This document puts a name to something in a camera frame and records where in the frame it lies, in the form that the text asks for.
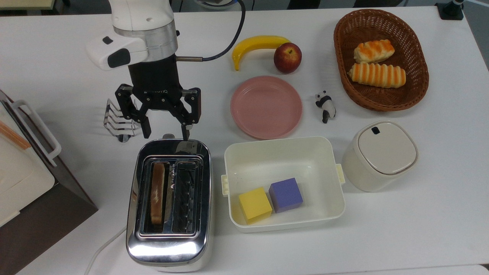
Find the panda figurine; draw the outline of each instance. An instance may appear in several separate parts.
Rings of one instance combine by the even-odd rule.
[[[330,117],[336,116],[336,108],[331,97],[326,95],[326,91],[316,95],[316,106],[323,109],[323,123],[328,123]]]

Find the yellow banana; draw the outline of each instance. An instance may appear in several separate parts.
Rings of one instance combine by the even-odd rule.
[[[234,47],[234,69],[240,70],[240,60],[247,52],[256,49],[276,49],[287,42],[290,42],[287,38],[275,35],[258,35],[244,39]]]

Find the brown basket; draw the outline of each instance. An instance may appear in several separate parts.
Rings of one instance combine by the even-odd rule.
[[[379,88],[351,81],[346,74],[355,63],[353,50],[360,43],[389,39],[394,54],[381,64],[406,71],[406,84],[399,88]],[[374,111],[399,111],[413,107],[428,89],[428,66],[418,37],[399,17],[377,9],[361,9],[345,15],[334,29],[334,48],[341,82],[358,105]]]

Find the red apple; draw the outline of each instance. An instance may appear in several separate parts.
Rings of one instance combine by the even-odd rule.
[[[302,60],[302,52],[294,43],[284,43],[275,50],[273,62],[277,69],[283,73],[295,71]]]

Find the container handle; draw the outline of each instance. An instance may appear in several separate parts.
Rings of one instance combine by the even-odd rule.
[[[229,195],[229,183],[227,182],[227,175],[221,176],[222,184],[222,196],[227,197]]]
[[[345,175],[343,174],[343,168],[339,163],[336,165],[336,173],[338,174],[339,184],[343,185],[345,183]]]
[[[34,133],[29,128],[29,126],[27,125],[27,123],[21,117],[20,113],[16,110],[16,109],[21,110],[20,109],[21,106],[26,106],[29,109],[29,111],[31,112],[30,117],[31,117],[32,121],[36,124],[36,126],[38,126],[40,128],[41,132],[43,132],[43,134],[47,138],[49,138],[51,140],[50,144],[54,147],[54,149],[50,153],[48,153],[47,150],[41,145],[41,143],[39,142],[39,140],[37,139],[37,137],[34,135]],[[59,155],[59,153],[61,152],[61,145],[56,140],[56,138],[51,133],[51,131],[47,128],[46,124],[44,124],[44,122],[39,117],[39,115],[37,114],[37,112],[34,111],[29,106],[29,104],[27,102],[25,102],[24,100],[17,100],[15,102],[13,102],[13,103],[10,104],[10,107],[14,110],[14,112],[17,115],[17,117],[20,119],[20,121],[22,122],[22,124],[25,126],[25,128],[27,129],[27,131],[31,135],[32,139],[36,142],[36,144],[38,145],[38,147],[41,150],[41,152],[46,156],[47,160],[53,166],[56,166],[56,163],[54,162],[54,158],[57,157]]]

